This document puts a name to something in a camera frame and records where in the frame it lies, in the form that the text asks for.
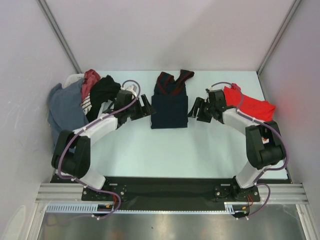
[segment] black mounting plate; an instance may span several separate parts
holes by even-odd
[[[260,202],[260,195],[257,186],[253,186],[252,189],[244,194],[239,193],[238,196],[232,195],[232,187],[230,184],[221,184],[214,187],[214,195],[216,202],[240,202],[247,203],[248,195],[250,195],[254,202]]]
[[[117,185],[117,184],[110,184],[107,187],[104,187],[106,191],[116,193],[120,196],[121,201],[126,200],[126,192],[127,192],[127,186],[126,185]],[[82,201],[90,201],[90,202],[113,202],[114,198],[110,194],[106,194],[103,192],[98,192],[91,190],[89,188],[83,188],[82,190]]]

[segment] pile of clothes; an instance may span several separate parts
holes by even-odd
[[[111,76],[101,78],[92,69],[66,88],[61,83],[52,88],[47,104],[54,145],[62,130],[73,131],[97,119],[102,103],[114,100],[120,89]]]

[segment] white tabletop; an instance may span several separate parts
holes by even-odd
[[[180,71],[165,71],[174,78]],[[122,84],[136,80],[141,94],[151,96],[160,71],[98,71]],[[83,74],[71,75],[64,86]],[[264,100],[254,71],[196,71],[186,81],[188,109],[196,97],[206,98],[205,89],[218,82],[236,83],[242,92]],[[118,130],[103,137],[91,148],[91,164],[102,175],[118,177],[232,178],[245,166],[246,139],[237,130],[212,120],[189,118],[188,128],[151,129],[150,116],[128,120]],[[285,170],[268,171],[264,179],[287,179]]]

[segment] folded navy shirt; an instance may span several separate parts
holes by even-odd
[[[161,72],[154,86],[151,105],[156,110],[151,115],[152,129],[176,129],[188,127],[188,96],[186,80],[195,75],[193,71],[181,70],[177,80]]]

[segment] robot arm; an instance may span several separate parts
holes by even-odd
[[[133,121],[156,112],[148,102],[146,95],[141,95],[144,106],[142,106],[140,100],[137,99],[131,107],[106,118],[110,113],[130,104],[135,96],[137,96],[135,94],[135,88],[129,88],[129,90],[119,91],[116,102],[114,103],[114,108],[104,112],[99,117],[101,119],[100,122],[96,124],[91,122],[74,131],[63,130],[60,133],[51,161],[51,165],[54,168],[58,169],[60,158],[69,141],[77,133],[84,130],[67,150],[63,158],[61,171],[63,174],[73,176],[95,189],[100,190],[104,186],[106,178],[91,167],[91,147],[108,133],[120,128],[126,123],[127,118]]]
[[[237,193],[252,188],[266,169],[286,157],[286,152],[279,138],[270,129],[256,123],[257,121],[249,120],[252,117],[243,112],[241,116],[237,112],[240,110],[234,106],[227,106],[224,92],[221,89],[207,89],[206,92],[208,98],[197,97],[188,117],[197,117],[198,121],[206,123],[210,123],[214,118],[245,135],[248,162],[241,172],[233,177],[233,189],[236,191],[234,194],[237,195]],[[280,132],[275,121],[265,122],[265,124],[274,128],[278,133]]]

